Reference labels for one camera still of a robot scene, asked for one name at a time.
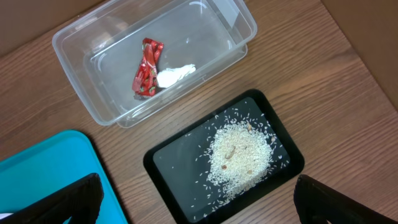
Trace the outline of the red snack wrapper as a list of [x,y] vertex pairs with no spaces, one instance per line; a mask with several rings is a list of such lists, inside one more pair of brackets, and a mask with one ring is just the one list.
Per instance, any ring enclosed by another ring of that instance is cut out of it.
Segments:
[[140,96],[154,96],[156,94],[157,63],[164,49],[164,44],[156,40],[145,38],[142,41],[142,59],[133,79],[132,90]]

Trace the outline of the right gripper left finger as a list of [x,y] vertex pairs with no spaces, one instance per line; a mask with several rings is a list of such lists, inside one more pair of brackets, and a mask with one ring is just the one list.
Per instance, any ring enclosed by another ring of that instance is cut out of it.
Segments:
[[95,223],[104,198],[99,174],[91,173],[1,219],[2,224]]

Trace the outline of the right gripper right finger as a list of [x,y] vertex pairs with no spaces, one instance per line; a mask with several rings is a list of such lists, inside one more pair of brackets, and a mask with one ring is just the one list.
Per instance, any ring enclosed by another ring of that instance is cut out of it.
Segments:
[[308,175],[299,175],[294,204],[301,223],[397,224]]

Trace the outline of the large white round plate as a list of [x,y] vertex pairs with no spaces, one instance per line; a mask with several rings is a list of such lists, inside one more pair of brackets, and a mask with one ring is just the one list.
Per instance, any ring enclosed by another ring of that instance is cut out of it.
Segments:
[[12,215],[12,213],[1,213],[0,214],[0,220],[4,219],[4,218],[6,218],[6,217],[8,217],[10,215]]

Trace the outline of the pile of rice grains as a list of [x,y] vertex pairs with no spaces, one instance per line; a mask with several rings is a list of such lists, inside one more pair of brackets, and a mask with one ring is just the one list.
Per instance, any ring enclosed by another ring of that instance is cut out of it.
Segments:
[[183,137],[193,167],[188,220],[197,222],[230,204],[271,175],[290,157],[259,107],[245,101],[214,115]]

